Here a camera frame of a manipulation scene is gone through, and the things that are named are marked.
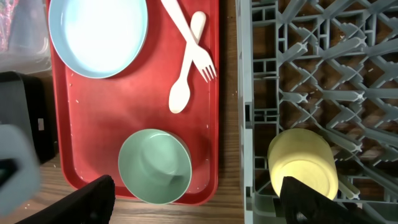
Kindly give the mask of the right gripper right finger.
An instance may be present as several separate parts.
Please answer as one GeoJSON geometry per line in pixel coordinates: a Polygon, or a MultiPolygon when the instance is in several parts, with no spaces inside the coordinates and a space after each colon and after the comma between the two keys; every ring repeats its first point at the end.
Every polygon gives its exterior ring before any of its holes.
{"type": "Polygon", "coordinates": [[[283,178],[280,201],[287,224],[371,224],[294,177],[283,178]]]}

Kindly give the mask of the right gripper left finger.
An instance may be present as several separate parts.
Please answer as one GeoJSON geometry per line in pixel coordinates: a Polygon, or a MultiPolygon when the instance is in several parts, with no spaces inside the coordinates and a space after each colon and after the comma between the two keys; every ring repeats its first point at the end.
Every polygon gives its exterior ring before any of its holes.
{"type": "Polygon", "coordinates": [[[102,175],[17,224],[108,224],[115,200],[114,180],[102,175]]]}

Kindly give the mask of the yellow plastic cup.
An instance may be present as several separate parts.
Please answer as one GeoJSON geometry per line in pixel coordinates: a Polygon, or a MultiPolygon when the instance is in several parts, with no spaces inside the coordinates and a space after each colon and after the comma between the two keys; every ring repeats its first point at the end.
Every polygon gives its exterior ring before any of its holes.
{"type": "Polygon", "coordinates": [[[272,188],[280,195],[284,177],[294,177],[333,200],[338,175],[331,147],[319,134],[302,128],[288,129],[269,144],[267,160],[272,188]]]}

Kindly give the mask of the mint green bowl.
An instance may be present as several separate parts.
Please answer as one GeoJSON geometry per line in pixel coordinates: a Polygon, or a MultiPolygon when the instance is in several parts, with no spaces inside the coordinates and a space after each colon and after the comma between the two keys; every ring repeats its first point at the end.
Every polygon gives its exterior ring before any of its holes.
{"type": "Polygon", "coordinates": [[[133,196],[161,205],[181,198],[193,175],[188,146],[176,134],[159,129],[130,135],[121,146],[118,169],[133,196]]]}

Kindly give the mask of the blue bowl with food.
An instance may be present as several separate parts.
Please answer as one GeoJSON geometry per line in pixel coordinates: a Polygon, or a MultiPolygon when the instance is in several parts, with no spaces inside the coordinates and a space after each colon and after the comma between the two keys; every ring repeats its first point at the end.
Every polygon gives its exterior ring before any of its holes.
{"type": "Polygon", "coordinates": [[[34,145],[21,128],[1,125],[1,216],[12,213],[40,189],[34,145]]]}

